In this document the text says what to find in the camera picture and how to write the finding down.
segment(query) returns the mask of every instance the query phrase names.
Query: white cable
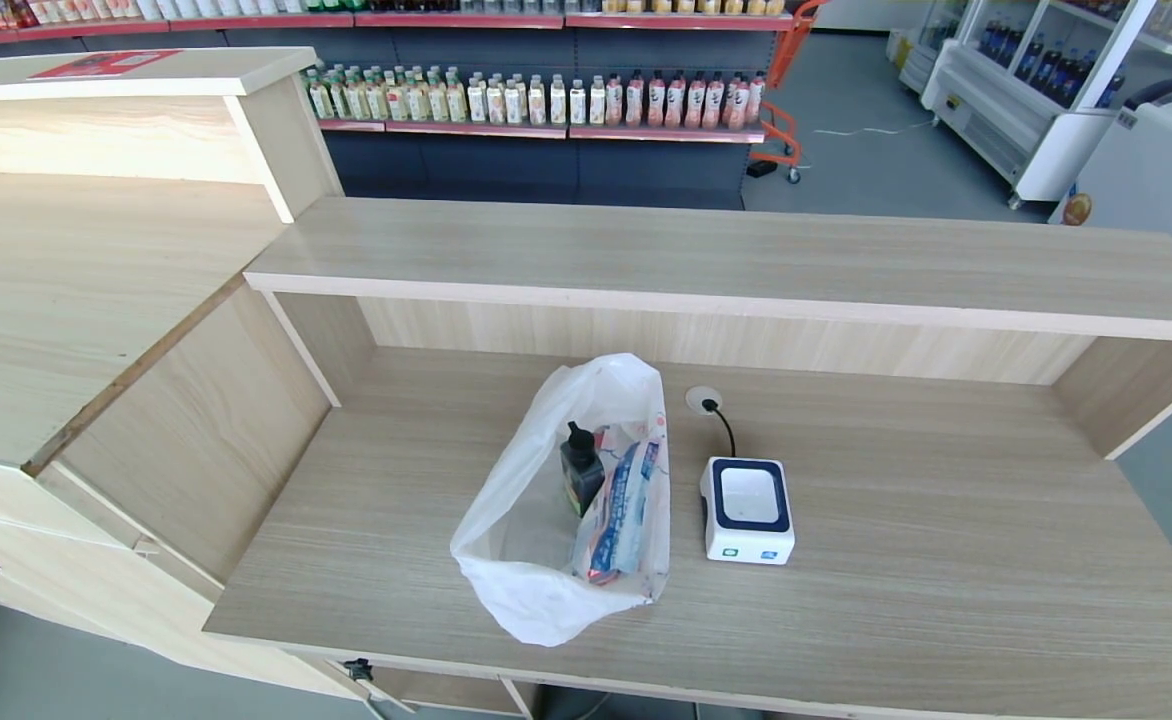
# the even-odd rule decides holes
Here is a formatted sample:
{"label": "white cable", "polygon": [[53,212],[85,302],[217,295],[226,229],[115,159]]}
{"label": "white cable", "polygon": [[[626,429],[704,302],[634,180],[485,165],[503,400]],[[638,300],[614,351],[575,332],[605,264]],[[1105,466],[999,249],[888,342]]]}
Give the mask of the white cable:
{"label": "white cable", "polygon": [[838,131],[838,129],[813,129],[810,133],[812,133],[813,135],[833,135],[836,137],[852,137],[856,135],[861,135],[861,133],[877,133],[877,135],[901,135],[901,133],[906,133],[909,129],[921,128],[931,124],[933,124],[933,120],[925,120],[924,123],[906,125],[901,129],[861,128],[861,129],[856,129],[852,133]]}
{"label": "white cable", "polygon": [[573,720],[587,720],[587,719],[590,719],[591,715],[594,715],[597,712],[599,712],[600,707],[604,707],[605,702],[608,702],[608,698],[611,698],[611,697],[613,697],[613,693],[604,693],[604,697],[599,698],[599,702],[595,702],[595,705],[591,706],[590,709],[587,709],[586,712],[582,712],[581,715],[573,716]]}

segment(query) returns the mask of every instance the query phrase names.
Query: wood grain surface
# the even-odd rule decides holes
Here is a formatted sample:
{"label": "wood grain surface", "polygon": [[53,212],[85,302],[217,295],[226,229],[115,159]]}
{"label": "wood grain surface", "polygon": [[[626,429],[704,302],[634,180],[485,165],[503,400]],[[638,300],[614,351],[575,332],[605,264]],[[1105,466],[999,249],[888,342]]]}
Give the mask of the wood grain surface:
{"label": "wood grain surface", "polygon": [[[670,579],[653,606],[523,646],[448,552],[558,361],[379,348],[206,632],[409,670],[824,716],[1172,720],[1172,546],[1049,388],[659,365]],[[790,564],[706,559],[696,483],[786,467]]]}
{"label": "wood grain surface", "polygon": [[1172,414],[1172,342],[1099,338],[1052,388],[1104,457]]}
{"label": "wood grain surface", "polygon": [[1172,238],[1111,229],[343,197],[318,201],[247,278],[275,292],[1172,340]]}
{"label": "wood grain surface", "polygon": [[240,286],[61,462],[224,583],[328,409],[266,301]]}
{"label": "wood grain surface", "polygon": [[279,233],[260,186],[0,174],[0,462],[36,454]]}
{"label": "wood grain surface", "polygon": [[1054,333],[383,297],[361,297],[359,306],[377,344],[389,347],[551,356],[635,352],[661,364],[952,381],[1052,383],[1093,341]]}
{"label": "wood grain surface", "polygon": [[222,97],[0,101],[0,174],[263,183]]}

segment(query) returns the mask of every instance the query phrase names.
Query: display fridge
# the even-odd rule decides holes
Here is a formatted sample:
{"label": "display fridge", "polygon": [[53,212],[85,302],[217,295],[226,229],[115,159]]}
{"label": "display fridge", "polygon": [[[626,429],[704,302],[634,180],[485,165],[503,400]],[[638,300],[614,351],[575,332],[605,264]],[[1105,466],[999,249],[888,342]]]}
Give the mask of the display fridge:
{"label": "display fridge", "polygon": [[1011,186],[1059,201],[1133,88],[1172,79],[1172,0],[970,0],[920,95]]}
{"label": "display fridge", "polygon": [[897,76],[902,84],[911,90],[924,91],[933,74],[936,55],[942,50],[942,42],[950,40],[960,30],[967,6],[969,0],[933,0],[928,14],[924,15],[919,38],[906,55],[900,76]]}

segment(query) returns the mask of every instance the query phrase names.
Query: refrigerator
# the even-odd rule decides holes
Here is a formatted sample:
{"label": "refrigerator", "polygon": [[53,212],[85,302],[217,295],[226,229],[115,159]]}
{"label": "refrigerator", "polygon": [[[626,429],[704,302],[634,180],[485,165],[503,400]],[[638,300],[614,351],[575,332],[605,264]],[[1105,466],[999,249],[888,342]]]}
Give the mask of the refrigerator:
{"label": "refrigerator", "polygon": [[1048,222],[1172,236],[1172,81],[1125,101]]}

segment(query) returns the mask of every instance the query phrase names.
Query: cabinet door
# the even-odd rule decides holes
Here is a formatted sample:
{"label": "cabinet door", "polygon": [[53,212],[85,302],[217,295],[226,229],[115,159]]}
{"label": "cabinet door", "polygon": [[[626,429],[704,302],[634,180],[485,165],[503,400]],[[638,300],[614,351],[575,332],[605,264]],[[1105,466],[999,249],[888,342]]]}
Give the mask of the cabinet door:
{"label": "cabinet door", "polygon": [[212,602],[123,546],[0,523],[0,580],[4,605],[39,606],[32,613],[48,620],[96,625],[183,665],[350,697],[288,653],[203,634]]}

